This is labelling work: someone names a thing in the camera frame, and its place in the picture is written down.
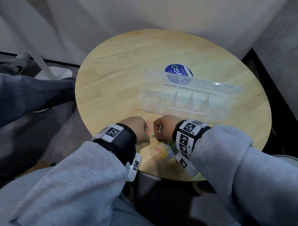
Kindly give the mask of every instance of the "wooden tabletop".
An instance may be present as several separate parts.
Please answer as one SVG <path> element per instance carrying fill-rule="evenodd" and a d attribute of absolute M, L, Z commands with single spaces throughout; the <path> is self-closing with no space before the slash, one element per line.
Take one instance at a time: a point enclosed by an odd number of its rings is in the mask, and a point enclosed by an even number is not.
<path fill-rule="evenodd" d="M 127 32 L 98 45 L 84 60 L 77 75 L 77 107 L 87 129 L 96 135 L 104 126 L 130 116 L 153 121 L 160 115 L 142 111 L 140 94 L 144 69 L 164 71 L 170 64 L 187 66 L 195 78 L 242 86 L 241 94 L 228 96 L 231 116 L 222 124 L 234 126 L 262 150 L 271 129 L 267 96 L 254 74 L 234 55 L 195 35 L 165 29 Z M 140 170 L 166 179 L 204 180 L 188 176 L 174 157 L 161 151 L 150 133 L 150 145 L 137 147 Z"/>

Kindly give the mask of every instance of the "blue circular sticker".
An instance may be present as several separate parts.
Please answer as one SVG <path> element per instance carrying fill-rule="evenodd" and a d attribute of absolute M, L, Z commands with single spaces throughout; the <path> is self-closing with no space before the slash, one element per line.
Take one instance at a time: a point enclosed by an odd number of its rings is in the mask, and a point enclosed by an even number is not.
<path fill-rule="evenodd" d="M 176 75 L 182 75 L 182 76 L 193 78 L 193 73 L 191 72 L 191 70 L 182 64 L 170 64 L 165 68 L 164 71 L 168 73 L 176 74 Z M 186 85 L 191 81 L 191 79 L 177 78 L 175 76 L 170 76 L 170 75 L 167 75 L 167 77 L 169 81 L 180 85 Z"/>

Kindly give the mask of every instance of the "gray sweatshirt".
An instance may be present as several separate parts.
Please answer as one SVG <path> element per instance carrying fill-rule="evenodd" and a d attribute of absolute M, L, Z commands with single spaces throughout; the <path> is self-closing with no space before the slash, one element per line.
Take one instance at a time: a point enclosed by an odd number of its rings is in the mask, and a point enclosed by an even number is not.
<path fill-rule="evenodd" d="M 252 148 L 241 131 L 214 126 L 191 161 L 240 224 L 298 225 L 298 168 Z M 127 175 L 112 153 L 85 142 L 37 182 L 8 225 L 109 225 Z"/>

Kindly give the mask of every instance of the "right hand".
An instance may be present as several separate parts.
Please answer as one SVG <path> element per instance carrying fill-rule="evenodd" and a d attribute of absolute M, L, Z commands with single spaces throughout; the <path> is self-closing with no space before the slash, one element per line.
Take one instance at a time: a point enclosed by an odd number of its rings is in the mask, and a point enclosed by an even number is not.
<path fill-rule="evenodd" d="M 156 139 L 159 141 L 173 141 L 173 132 L 178 122 L 182 121 L 174 115 L 165 115 L 154 121 L 153 129 Z"/>

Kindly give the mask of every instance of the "left hand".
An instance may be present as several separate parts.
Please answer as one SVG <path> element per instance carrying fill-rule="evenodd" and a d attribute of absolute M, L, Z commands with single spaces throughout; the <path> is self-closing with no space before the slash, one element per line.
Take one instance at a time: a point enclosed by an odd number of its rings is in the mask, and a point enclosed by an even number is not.
<path fill-rule="evenodd" d="M 147 135 L 147 123 L 138 116 L 129 117 L 118 122 L 127 125 L 136 134 L 136 144 L 149 143 L 150 138 Z"/>

